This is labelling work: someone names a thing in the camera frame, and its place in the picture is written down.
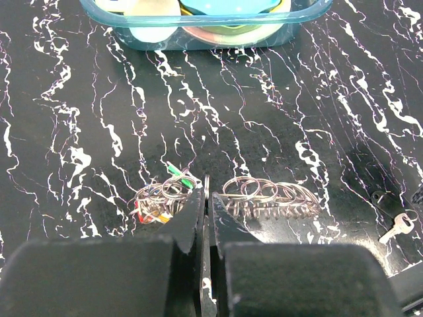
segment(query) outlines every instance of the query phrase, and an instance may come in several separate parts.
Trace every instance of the silver key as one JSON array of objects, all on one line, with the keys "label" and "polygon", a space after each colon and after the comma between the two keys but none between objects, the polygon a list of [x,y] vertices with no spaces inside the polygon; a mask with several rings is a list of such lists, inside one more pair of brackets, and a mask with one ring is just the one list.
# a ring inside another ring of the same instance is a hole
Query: silver key
[{"label": "silver key", "polygon": [[410,220],[406,213],[400,213],[394,218],[394,227],[386,232],[380,239],[379,242],[386,244],[389,239],[400,233],[408,234],[414,228],[414,223]]}]

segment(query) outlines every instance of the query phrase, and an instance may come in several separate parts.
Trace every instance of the plastic container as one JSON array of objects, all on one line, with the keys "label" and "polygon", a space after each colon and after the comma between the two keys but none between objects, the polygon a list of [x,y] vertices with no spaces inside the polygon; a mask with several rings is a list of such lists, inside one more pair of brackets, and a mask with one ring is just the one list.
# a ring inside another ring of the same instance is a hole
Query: plastic container
[{"label": "plastic container", "polygon": [[[216,48],[249,48],[282,45],[297,33],[300,23],[314,20],[326,13],[333,0],[283,0],[279,12],[256,15],[182,15],[172,17],[140,17],[119,15],[96,6],[95,0],[80,0],[85,12],[93,20],[113,27],[125,45],[136,50],[210,50]],[[246,32],[222,34],[217,29],[236,29]],[[133,33],[142,29],[174,28],[166,39],[157,43],[139,41]]]}]

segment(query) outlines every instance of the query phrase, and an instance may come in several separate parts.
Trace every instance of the marble table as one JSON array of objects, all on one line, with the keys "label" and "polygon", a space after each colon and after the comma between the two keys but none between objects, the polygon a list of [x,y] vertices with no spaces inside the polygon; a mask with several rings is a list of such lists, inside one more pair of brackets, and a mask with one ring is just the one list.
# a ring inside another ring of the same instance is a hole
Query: marble table
[{"label": "marble table", "polygon": [[138,52],[78,0],[0,1],[0,266],[35,238],[131,236],[165,161],[220,191],[240,175],[314,192],[266,242],[353,243],[388,276],[423,260],[423,215],[388,245],[376,190],[423,180],[423,4],[339,0],[269,49]]}]

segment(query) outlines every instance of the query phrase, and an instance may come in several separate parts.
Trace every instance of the container rim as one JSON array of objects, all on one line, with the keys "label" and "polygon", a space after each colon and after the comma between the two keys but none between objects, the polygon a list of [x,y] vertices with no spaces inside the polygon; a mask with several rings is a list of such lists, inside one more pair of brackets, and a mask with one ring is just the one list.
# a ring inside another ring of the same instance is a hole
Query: container rim
[{"label": "container rim", "polygon": [[164,27],[164,26],[219,26],[250,25],[272,23],[301,23],[314,20],[325,14],[333,0],[316,0],[310,7],[286,13],[258,13],[256,15],[182,15],[164,16],[124,16],[104,11],[97,7],[95,0],[79,0],[88,16],[93,20],[113,27]]}]

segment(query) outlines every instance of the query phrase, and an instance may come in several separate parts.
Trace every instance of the blue plate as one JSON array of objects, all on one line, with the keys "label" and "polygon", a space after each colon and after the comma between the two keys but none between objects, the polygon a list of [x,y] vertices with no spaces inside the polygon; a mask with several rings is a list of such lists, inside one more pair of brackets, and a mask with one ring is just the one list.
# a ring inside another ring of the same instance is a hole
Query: blue plate
[{"label": "blue plate", "polygon": [[249,15],[269,11],[280,0],[180,0],[187,8],[205,15]]}]

